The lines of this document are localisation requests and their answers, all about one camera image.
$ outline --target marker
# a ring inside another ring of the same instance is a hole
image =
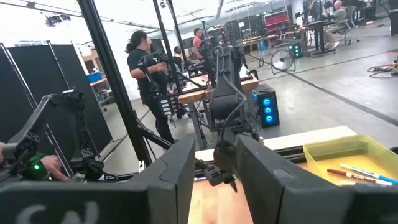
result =
[[[394,180],[394,179],[391,179],[391,178],[388,178],[388,177],[384,177],[383,175],[380,175],[380,174],[375,174],[373,172],[362,170],[360,168],[356,168],[356,167],[353,167],[353,166],[350,166],[350,165],[347,165],[347,164],[340,164],[340,166],[345,168],[345,169],[349,169],[349,170],[352,170],[352,171],[355,171],[355,172],[359,172],[361,174],[365,174],[365,175],[368,175],[370,177],[374,177],[374,178],[379,179],[379,180],[384,180],[384,181],[391,182],[393,184],[398,184],[398,180]]]
[[[378,184],[364,184],[364,183],[357,183],[354,181],[347,181],[342,180],[340,184],[343,186],[362,186],[362,187],[385,187],[385,185],[378,185]]]
[[[351,177],[351,178],[354,178],[354,179],[365,180],[365,181],[368,181],[368,182],[371,182],[371,183],[375,183],[375,184],[392,186],[392,183],[384,181],[384,180],[377,180],[377,179],[373,179],[373,178],[370,178],[370,177],[365,177],[365,176],[362,176],[362,175],[356,175],[356,174],[352,174],[352,173],[344,172],[344,171],[340,171],[340,170],[328,169],[328,172],[332,173],[332,174],[337,174],[337,175],[340,175],[340,176],[343,176],[343,177]]]

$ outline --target gray floor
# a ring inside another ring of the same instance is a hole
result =
[[[398,49],[398,38],[389,36],[389,26],[377,27],[382,23],[388,24],[388,19],[368,27],[360,27],[349,34],[358,37],[360,42],[352,45],[341,44],[336,55],[329,54],[315,59],[301,58],[296,61],[297,69],[293,72],[299,80],[283,73],[273,76],[267,66],[258,68],[257,60],[246,57],[250,68],[260,71],[262,83],[273,87],[277,92],[280,113],[280,126],[262,130],[264,138],[285,136],[322,128],[347,125],[360,134],[368,134],[387,147],[398,146],[398,127],[385,121],[398,120],[398,78],[377,79],[369,78],[366,71],[375,65],[391,63],[397,58],[396,54],[385,52]],[[319,88],[331,91],[327,94]],[[366,108],[358,108],[337,98],[335,95],[351,100]],[[147,112],[147,107],[141,101],[134,101],[138,117]],[[109,105],[106,120],[114,139],[123,138],[126,129],[115,105]],[[371,110],[384,115],[384,119],[371,114]],[[155,121],[148,113],[142,122],[155,131]],[[189,118],[181,119],[170,128],[175,138],[181,138],[193,132],[193,125]],[[204,128],[208,142],[216,139],[215,134]],[[151,144],[156,157],[163,154],[159,146]],[[127,137],[117,149],[106,159],[105,171],[114,174],[125,174],[137,171],[137,157]]]

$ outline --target black partition panel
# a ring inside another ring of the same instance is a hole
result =
[[[91,131],[94,144],[101,152],[112,140],[111,132],[104,119],[93,90],[87,81],[85,71],[72,45],[53,45],[63,73],[70,88],[77,88],[86,95],[85,119]]]
[[[48,45],[41,46],[28,46],[28,47],[12,47],[9,48],[9,51],[14,58],[19,70],[22,73],[22,76],[25,78],[27,86],[30,88],[34,98],[37,101],[40,101],[41,97],[44,95],[48,95],[51,93],[61,93],[68,89],[67,84],[65,83],[65,79],[57,65],[56,60],[54,59],[51,48]],[[67,69],[67,73],[71,73],[71,68],[69,67],[80,67],[81,64],[70,64],[64,65],[63,67]],[[71,87],[76,86],[76,83],[69,84]],[[93,105],[99,112],[100,109],[98,104],[93,98],[93,92],[85,91],[86,93],[86,120],[90,119],[91,114],[87,113]],[[91,127],[89,122],[87,122],[88,129],[92,132],[92,130],[96,129],[96,127]],[[49,118],[49,126],[56,140],[58,141],[61,150],[63,151],[66,159],[70,160],[73,154],[78,153],[78,151],[74,150],[73,146],[73,137],[71,132],[70,120],[68,119],[67,112],[58,110],[51,118]],[[102,130],[105,133],[109,132],[108,127]],[[93,137],[95,142],[96,139],[100,139],[98,136]],[[98,152],[100,152],[104,148],[104,144],[99,144],[101,147],[94,147],[92,142],[89,141],[89,147],[91,149],[96,148]]]
[[[22,83],[6,54],[0,50],[0,141],[8,142],[25,125],[33,113]],[[40,134],[39,152],[54,154],[44,133]]]

